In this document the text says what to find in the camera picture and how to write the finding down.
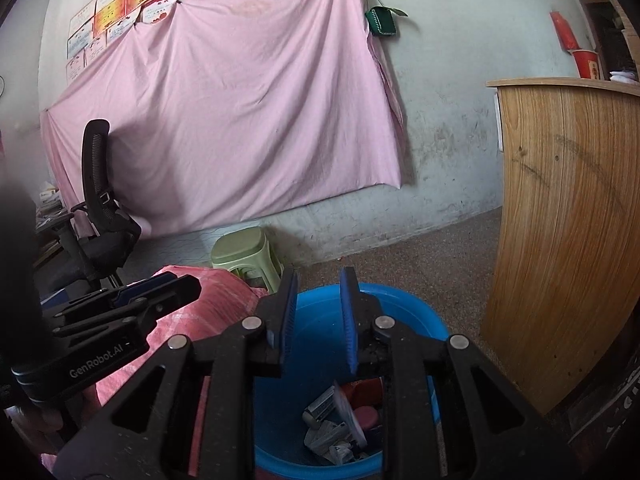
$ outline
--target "pink bedsheet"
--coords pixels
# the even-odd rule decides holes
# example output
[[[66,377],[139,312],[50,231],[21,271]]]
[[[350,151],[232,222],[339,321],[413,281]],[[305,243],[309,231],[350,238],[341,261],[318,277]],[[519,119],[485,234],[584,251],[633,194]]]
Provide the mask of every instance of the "pink bedsheet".
[[[111,123],[116,195],[157,237],[401,185],[402,119],[365,0],[185,0],[138,23],[41,114],[67,206],[85,124]]]
[[[250,316],[258,305],[258,300],[269,294],[265,288],[251,288],[224,269],[168,266],[158,270],[156,274],[162,272],[172,272],[178,277],[185,274],[195,276],[202,287],[200,297],[159,319],[158,326],[146,338],[149,350],[96,383],[101,405],[104,405],[172,335],[184,334],[192,341],[218,335],[224,332],[226,327]]]

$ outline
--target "wooden counter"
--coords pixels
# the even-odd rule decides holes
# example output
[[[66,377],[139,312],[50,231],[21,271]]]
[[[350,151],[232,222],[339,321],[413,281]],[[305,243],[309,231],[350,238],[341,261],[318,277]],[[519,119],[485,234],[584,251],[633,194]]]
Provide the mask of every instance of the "wooden counter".
[[[482,337],[542,413],[606,352],[640,297],[640,87],[493,81],[504,207]]]

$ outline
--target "chair armrest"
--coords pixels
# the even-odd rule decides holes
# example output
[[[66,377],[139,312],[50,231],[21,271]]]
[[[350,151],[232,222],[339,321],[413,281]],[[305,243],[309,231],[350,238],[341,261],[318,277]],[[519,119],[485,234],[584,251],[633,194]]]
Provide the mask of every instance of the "chair armrest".
[[[86,203],[85,202],[81,202],[79,204],[76,204],[75,206],[73,206],[69,212],[71,213],[75,213],[76,211],[84,211],[85,213],[86,211]]]
[[[97,286],[99,288],[99,278],[98,274],[94,268],[94,265],[91,263],[91,260],[84,252],[84,249],[80,245],[78,238],[76,237],[76,232],[73,230],[71,226],[71,220],[74,218],[74,214],[69,212],[60,213],[56,215],[46,222],[42,224],[40,227],[36,229],[36,234],[41,234],[43,232],[52,230],[53,234],[56,235],[58,240],[60,241],[60,245],[62,248],[69,254],[73,263],[78,266],[78,268],[85,275],[87,281],[90,283],[97,282]]]
[[[55,230],[64,224],[71,222],[73,213],[63,212],[58,215],[47,218],[42,224],[36,228],[36,235],[43,234],[47,231]]]

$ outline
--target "screw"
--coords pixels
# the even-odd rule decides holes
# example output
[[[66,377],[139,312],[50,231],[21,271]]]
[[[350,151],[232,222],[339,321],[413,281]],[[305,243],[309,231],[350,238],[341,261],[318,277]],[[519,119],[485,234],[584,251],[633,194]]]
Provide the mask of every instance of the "screw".
[[[255,330],[256,328],[260,328],[262,324],[262,320],[257,316],[249,316],[245,317],[242,320],[242,328],[247,330]]]
[[[469,339],[467,339],[463,335],[456,334],[451,336],[451,339],[449,339],[449,343],[456,350],[464,350],[469,346]]]
[[[381,328],[382,330],[386,330],[387,328],[392,328],[393,325],[396,324],[396,320],[391,316],[378,316],[376,318],[376,326]]]
[[[171,350],[179,350],[187,345],[187,336],[182,334],[172,335],[167,341],[167,345]]]

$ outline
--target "floor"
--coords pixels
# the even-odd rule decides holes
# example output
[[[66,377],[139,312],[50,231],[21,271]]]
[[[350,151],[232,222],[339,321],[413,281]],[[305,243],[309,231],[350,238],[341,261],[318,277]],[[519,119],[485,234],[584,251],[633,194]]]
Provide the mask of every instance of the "floor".
[[[353,266],[361,282],[401,288],[428,303],[450,333],[471,338],[497,363],[480,337],[500,234],[502,209],[397,244],[299,269],[301,290],[337,283]]]

